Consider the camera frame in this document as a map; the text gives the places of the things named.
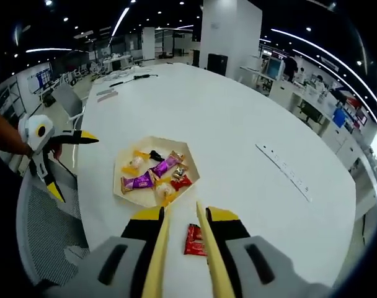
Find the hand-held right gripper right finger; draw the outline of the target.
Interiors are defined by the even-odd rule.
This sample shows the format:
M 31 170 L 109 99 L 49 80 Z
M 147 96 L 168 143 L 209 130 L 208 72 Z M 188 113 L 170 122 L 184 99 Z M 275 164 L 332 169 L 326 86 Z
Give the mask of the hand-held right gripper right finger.
M 292 260 L 252 236 L 229 210 L 205 209 L 205 248 L 216 297 L 327 297 L 329 287 L 310 283 Z

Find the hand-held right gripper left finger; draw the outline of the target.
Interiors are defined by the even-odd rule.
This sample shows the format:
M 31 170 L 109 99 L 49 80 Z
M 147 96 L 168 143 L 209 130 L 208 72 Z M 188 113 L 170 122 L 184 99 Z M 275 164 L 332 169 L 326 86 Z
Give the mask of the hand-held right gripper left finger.
M 162 224 L 164 208 L 137 212 L 119 237 L 108 238 L 79 264 L 64 286 L 50 286 L 45 297 L 140 297 Z

